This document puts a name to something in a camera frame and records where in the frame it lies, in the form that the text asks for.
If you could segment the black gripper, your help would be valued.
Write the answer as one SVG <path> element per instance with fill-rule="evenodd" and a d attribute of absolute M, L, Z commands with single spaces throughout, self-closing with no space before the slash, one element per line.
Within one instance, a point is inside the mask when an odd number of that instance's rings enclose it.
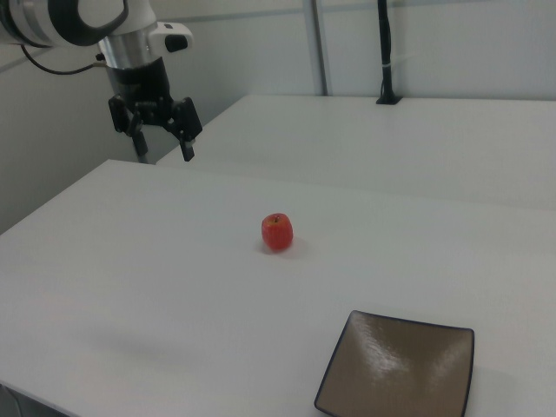
<path fill-rule="evenodd" d="M 202 133 L 202 124 L 190 97 L 173 101 L 162 58 L 137 68 L 108 67 L 107 73 L 114 90 L 109 111 L 115 131 L 132 140 L 137 154 L 147 154 L 149 148 L 142 123 L 167 127 L 179 142 L 183 160 L 190 162 L 195 156 L 193 144 Z"/>

